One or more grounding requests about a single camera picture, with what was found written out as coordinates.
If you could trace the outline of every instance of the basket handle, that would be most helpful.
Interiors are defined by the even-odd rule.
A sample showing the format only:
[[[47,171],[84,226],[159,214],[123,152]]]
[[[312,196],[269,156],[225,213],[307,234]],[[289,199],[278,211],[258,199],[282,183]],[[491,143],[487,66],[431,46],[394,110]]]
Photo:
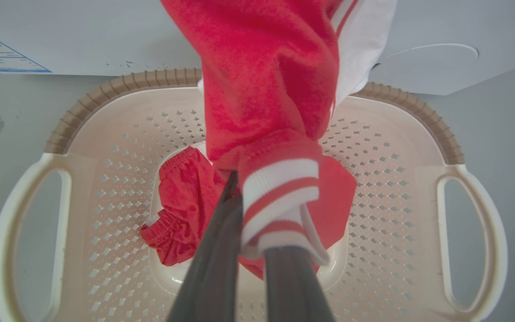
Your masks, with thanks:
[[[444,289],[446,297],[454,309],[463,315],[469,316],[471,322],[475,322],[488,317],[502,295],[507,275],[506,235],[498,210],[486,191],[486,188],[484,188],[480,181],[478,181],[473,174],[468,172],[466,165],[452,165],[449,169],[448,173],[442,176],[438,182],[437,188],[438,213],[441,217],[439,224],[441,225],[442,270],[444,272],[450,271],[444,197],[444,187],[446,182],[450,179],[455,179],[460,182],[468,193],[468,196],[472,199],[474,207],[478,212],[484,230],[485,261],[480,289],[478,289],[478,294],[476,294],[470,307],[463,307],[458,304],[454,298],[449,273],[443,274]]]
[[[68,212],[68,204],[70,199],[70,175],[61,167],[57,155],[54,153],[44,153],[41,159],[31,165],[27,171],[21,176],[21,179],[13,187],[12,192],[6,199],[0,214],[0,321],[2,322],[27,322],[27,316],[21,308],[18,300],[18,289],[14,273],[15,258],[17,253],[17,245],[20,231],[25,220],[25,215],[30,208],[31,200],[37,193],[39,186],[45,180],[45,177],[53,171],[59,171],[61,174],[61,212]],[[61,218],[65,217],[59,214],[59,225],[62,224]],[[60,245],[59,237],[57,238],[57,246]],[[55,268],[53,272],[53,282],[51,286],[51,310],[44,319],[48,321],[52,319],[57,309],[59,309],[60,300],[60,277],[63,275],[63,265],[57,265],[57,256],[55,256]]]

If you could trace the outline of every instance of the striped cuff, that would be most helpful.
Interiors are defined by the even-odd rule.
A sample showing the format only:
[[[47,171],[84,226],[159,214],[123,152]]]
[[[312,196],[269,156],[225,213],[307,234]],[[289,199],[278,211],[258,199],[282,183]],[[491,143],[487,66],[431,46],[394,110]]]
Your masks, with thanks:
[[[306,203],[319,198],[319,164],[288,159],[266,165],[242,183],[244,222],[241,254],[249,259],[280,246],[307,249],[319,265],[329,261]]]

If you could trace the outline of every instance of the white appliance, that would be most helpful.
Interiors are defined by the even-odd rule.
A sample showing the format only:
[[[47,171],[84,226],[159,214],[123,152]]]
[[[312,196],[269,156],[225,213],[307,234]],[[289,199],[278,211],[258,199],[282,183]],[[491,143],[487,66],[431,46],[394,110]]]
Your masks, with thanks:
[[[515,68],[515,1],[400,0],[371,74],[450,94]],[[0,0],[0,72],[119,76],[200,68],[158,0]]]

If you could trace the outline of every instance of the laundry basket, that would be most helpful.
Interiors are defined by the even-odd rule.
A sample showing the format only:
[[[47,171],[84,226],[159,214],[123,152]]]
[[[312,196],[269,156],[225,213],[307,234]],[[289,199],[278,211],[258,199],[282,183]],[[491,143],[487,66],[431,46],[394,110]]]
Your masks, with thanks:
[[[63,179],[47,321],[165,320],[188,263],[164,267],[139,237],[161,208],[158,170],[204,140],[200,70],[144,72],[81,98],[23,174],[0,215],[0,320],[24,322],[14,258],[21,222],[45,176]],[[355,176],[345,236],[317,274],[336,321],[478,321],[490,314],[507,272],[498,212],[464,166],[442,119],[418,98],[368,84],[335,110],[319,141]],[[470,307],[451,292],[443,188],[458,180],[484,228],[485,269]],[[266,320],[263,281],[243,267],[239,321]]]

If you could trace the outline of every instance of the red cloth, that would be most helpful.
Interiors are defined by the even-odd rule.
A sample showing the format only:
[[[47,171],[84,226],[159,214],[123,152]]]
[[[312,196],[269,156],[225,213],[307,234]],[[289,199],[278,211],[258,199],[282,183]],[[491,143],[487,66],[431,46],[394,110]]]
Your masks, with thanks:
[[[319,199],[307,207],[323,246],[329,248],[345,234],[356,181],[332,157],[322,158],[319,177]],[[164,209],[158,221],[141,230],[162,264],[171,266],[194,256],[225,184],[206,157],[192,147],[163,164],[159,193]],[[263,257],[240,257],[240,263],[263,279]]]
[[[339,71],[331,17],[342,0],[161,1],[202,58],[209,160],[239,174],[242,255],[299,245],[326,263],[300,206],[319,198],[317,140]],[[298,229],[280,235],[288,225]]]

